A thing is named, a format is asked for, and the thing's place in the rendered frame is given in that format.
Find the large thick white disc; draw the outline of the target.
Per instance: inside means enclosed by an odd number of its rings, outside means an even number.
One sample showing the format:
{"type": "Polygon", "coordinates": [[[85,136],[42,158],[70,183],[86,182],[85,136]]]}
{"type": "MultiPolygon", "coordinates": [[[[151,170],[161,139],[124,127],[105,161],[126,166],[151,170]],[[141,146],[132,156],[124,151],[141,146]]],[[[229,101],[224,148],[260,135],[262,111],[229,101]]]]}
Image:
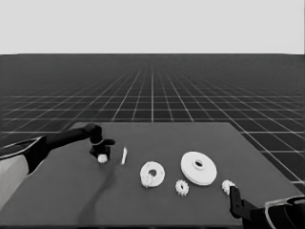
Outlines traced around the large thick white disc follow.
{"type": "Polygon", "coordinates": [[[181,157],[180,168],[183,175],[196,185],[211,185],[217,177],[214,162],[200,152],[185,153],[181,157]]]}

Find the white round carrier with pins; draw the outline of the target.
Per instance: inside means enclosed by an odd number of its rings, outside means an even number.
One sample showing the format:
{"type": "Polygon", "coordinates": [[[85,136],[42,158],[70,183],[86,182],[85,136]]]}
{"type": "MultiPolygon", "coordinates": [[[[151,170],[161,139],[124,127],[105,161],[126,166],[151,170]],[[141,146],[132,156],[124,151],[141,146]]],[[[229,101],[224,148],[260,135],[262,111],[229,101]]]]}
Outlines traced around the white round carrier with pins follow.
{"type": "Polygon", "coordinates": [[[159,186],[165,178],[165,170],[163,166],[155,161],[148,161],[142,166],[140,170],[140,179],[147,174],[151,174],[153,176],[151,187],[159,186]]]}

